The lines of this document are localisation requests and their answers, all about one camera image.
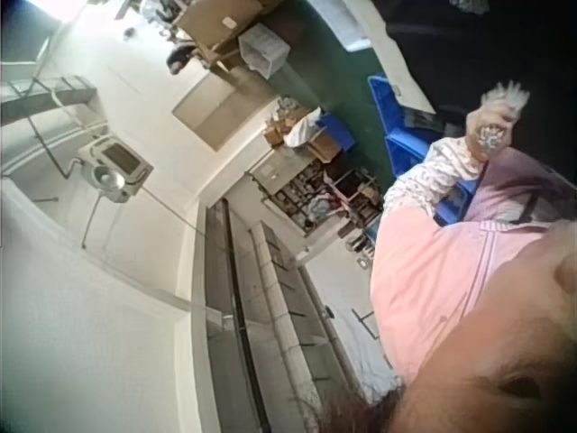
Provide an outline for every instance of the patterned sleeve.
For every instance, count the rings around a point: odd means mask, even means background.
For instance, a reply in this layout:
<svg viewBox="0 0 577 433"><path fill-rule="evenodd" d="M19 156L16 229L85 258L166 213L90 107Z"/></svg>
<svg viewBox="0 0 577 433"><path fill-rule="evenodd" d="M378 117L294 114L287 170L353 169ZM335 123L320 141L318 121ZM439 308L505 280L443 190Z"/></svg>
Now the patterned sleeve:
<svg viewBox="0 0 577 433"><path fill-rule="evenodd" d="M398 177L385 194L383 218L400 207L419 207L430 217L459 180L479 178L483 163L476 160L464 138L442 138L431 144L423 162Z"/></svg>

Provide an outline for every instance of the metal rail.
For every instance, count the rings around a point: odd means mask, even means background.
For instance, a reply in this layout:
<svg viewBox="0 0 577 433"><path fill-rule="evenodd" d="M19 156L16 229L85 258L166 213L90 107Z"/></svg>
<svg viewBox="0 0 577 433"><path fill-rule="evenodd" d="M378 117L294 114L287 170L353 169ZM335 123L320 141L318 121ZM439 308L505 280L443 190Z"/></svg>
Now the metal rail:
<svg viewBox="0 0 577 433"><path fill-rule="evenodd" d="M262 398L261 387L259 386L259 379L256 375L256 368L254 367L254 360L252 359L251 343L244 320L243 301L241 299L241 291L238 282L238 271L236 270L236 261L234 259L234 243L233 243L233 228L231 225L231 215L228 205L228 200L223 198L223 216L224 216L224 241L226 242L226 258L229 265L229 277L231 282L231 303L233 307L234 317L234 332L236 333L236 340L239 346L241 360L243 361L243 369L246 374L246 379L249 383L252 393L252 401L256 411L257 420L259 423L259 430L262 433L270 433L270 423L267 416L267 411L264 407L264 399Z"/></svg>

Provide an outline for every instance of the blue plastic crate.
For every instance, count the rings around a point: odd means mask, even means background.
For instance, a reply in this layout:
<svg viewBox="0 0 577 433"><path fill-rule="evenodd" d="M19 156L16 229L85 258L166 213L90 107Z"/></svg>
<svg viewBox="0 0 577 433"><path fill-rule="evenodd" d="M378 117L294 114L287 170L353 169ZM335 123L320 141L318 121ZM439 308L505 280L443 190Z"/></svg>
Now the blue plastic crate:
<svg viewBox="0 0 577 433"><path fill-rule="evenodd" d="M389 81L383 75L369 77L369 86L385 129L385 144L391 168L397 178L422 162L428 153L430 143L440 139L441 135L405 127L403 110L395 98ZM439 205L437 219L445 224L461 221L478 185L477 180L459 182L449 197Z"/></svg>
<svg viewBox="0 0 577 433"><path fill-rule="evenodd" d="M333 137L333 140L338 143L341 149L343 149L343 152L347 152L356 143L349 130L346 129L346 126L344 126L343 122L341 122L337 116L331 113L324 113L316 123L326 128L326 131Z"/></svg>

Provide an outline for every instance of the fluorescent light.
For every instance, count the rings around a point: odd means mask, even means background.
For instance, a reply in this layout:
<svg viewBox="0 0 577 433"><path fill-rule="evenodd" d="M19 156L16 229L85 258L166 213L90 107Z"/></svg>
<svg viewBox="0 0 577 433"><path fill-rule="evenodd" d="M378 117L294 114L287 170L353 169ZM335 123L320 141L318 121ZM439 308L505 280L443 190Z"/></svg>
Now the fluorescent light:
<svg viewBox="0 0 577 433"><path fill-rule="evenodd" d="M68 23L80 12L86 0L28 0L46 14L63 23Z"/></svg>

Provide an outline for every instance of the hand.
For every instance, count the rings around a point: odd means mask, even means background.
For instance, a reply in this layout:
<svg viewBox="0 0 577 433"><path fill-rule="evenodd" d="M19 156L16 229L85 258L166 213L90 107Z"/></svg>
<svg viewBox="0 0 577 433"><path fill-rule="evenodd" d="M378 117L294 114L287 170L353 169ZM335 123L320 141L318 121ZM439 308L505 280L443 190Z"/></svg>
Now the hand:
<svg viewBox="0 0 577 433"><path fill-rule="evenodd" d="M481 106L478 110L467 115L467 134L465 142L475 159L486 162L489 157L494 157L502 149L511 145L513 126L517 122L515 110L504 99L498 98ZM502 132L500 146L497 152L492 152L479 143L481 129L495 127Z"/></svg>

